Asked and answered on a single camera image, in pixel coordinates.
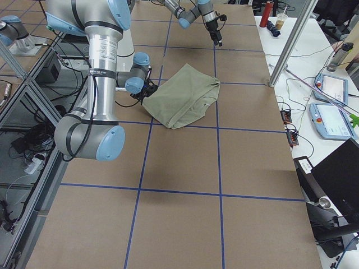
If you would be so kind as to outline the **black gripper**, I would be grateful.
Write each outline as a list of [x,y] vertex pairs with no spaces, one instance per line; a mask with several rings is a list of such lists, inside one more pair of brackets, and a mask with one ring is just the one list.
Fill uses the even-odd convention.
[[137,94],[130,94],[130,97],[136,99],[140,104],[143,103],[145,98],[150,97],[158,89],[158,86],[149,78],[144,82],[142,90]]
[[220,30],[218,29],[218,23],[216,20],[212,20],[205,23],[206,29],[210,34],[212,41],[217,41],[217,45],[221,47],[222,43],[222,36]]

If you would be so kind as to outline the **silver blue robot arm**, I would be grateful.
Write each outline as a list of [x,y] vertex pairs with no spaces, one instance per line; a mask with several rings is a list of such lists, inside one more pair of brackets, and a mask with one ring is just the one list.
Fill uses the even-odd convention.
[[146,53],[135,53],[128,72],[117,70],[118,43],[130,29],[132,7],[129,1],[47,2],[49,27],[85,36],[89,42],[87,95],[59,121],[54,133],[64,161],[116,159],[126,137],[113,113],[116,87],[139,101],[156,91],[147,83],[151,67]]
[[159,1],[159,3],[171,11],[183,29],[189,28],[198,17],[201,17],[214,45],[219,47],[223,45],[223,39],[220,33],[222,28],[219,28],[218,20],[225,25],[227,15],[215,11],[211,1],[197,1],[189,10],[182,7],[180,1],[164,0]]

